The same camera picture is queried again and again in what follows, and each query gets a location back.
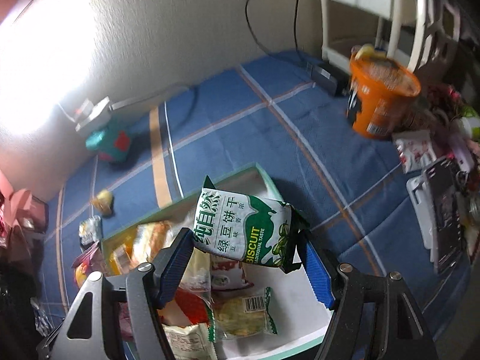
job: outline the orange cup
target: orange cup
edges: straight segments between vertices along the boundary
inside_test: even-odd
[[[388,139],[421,90],[417,77],[391,59],[350,58],[347,118],[367,138]]]

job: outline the barcode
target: barcode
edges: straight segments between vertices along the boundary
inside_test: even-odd
[[[386,128],[375,126],[372,123],[368,125],[367,132],[373,135],[381,135],[381,136],[388,135],[388,130]]]
[[[256,312],[265,310],[265,302],[263,296],[252,296],[249,298],[242,298],[243,312]]]

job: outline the plastic wrapper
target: plastic wrapper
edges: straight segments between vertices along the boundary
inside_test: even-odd
[[[268,312],[271,293],[270,287],[215,293],[215,339],[247,337],[262,332],[277,334],[277,327]]]
[[[421,170],[437,159],[428,130],[392,134],[392,140],[402,162],[403,173]]]
[[[95,215],[80,222],[78,237],[82,250],[87,250],[94,242],[102,239],[102,218]]]
[[[449,120],[458,116],[465,105],[462,95],[447,84],[430,85],[427,88],[427,100],[431,109],[442,109]]]
[[[211,256],[212,260],[212,290],[241,290],[253,286],[245,278],[243,265],[240,261],[226,259],[220,256]]]
[[[288,203],[215,189],[208,176],[198,199],[195,247],[228,259],[279,267],[294,263],[298,231],[308,224]]]
[[[160,249],[165,247],[170,226],[171,223],[168,221],[138,225],[137,236],[131,251],[132,268],[141,263],[151,263],[153,261]]]
[[[165,247],[169,247],[172,244],[183,227],[193,228],[194,215],[195,210],[191,210],[182,222],[172,224],[166,235]],[[210,302],[210,254],[193,249],[179,287],[200,296],[208,303]]]
[[[53,325],[50,323],[43,306],[40,305],[37,298],[30,298],[30,304],[33,307],[34,315],[35,315],[35,329],[39,332],[43,337],[46,337],[50,334],[53,330]]]
[[[215,348],[208,340],[206,324],[187,327],[164,325],[163,330],[177,360],[217,360]]]
[[[117,249],[112,252],[113,261],[118,269],[120,275],[124,275],[130,272],[132,269],[132,262],[127,252],[125,244],[121,244]]]
[[[105,276],[109,276],[107,264],[100,250],[100,241],[94,244],[78,256],[72,263],[71,268],[74,271],[74,280],[78,288],[82,286],[88,275],[94,271],[99,271]]]

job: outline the white plastic stool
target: white plastic stool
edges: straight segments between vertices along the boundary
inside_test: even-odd
[[[371,12],[379,17],[375,46],[384,45],[387,55],[419,78],[429,82],[441,80],[450,67],[457,51],[460,36],[460,12],[448,0],[334,0]],[[322,2],[323,45],[322,58],[350,72],[349,56],[333,49],[329,41],[329,0]],[[446,34],[443,27],[444,11],[453,17],[453,33]],[[382,44],[384,20],[392,21],[390,39]],[[398,50],[402,25],[415,23],[415,36],[411,55]]]

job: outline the bed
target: bed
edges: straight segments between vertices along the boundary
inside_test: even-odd
[[[70,266],[81,252],[78,225],[94,213],[89,200],[100,190],[115,196],[115,215],[103,220],[106,238],[197,191],[206,174],[215,180],[258,163],[340,261],[373,275],[401,272],[437,338],[469,282],[469,257],[434,273],[396,150],[355,133],[346,105],[301,68],[266,56],[142,117],[131,127],[127,162],[95,156],[49,202],[40,281],[52,323],[77,293]]]

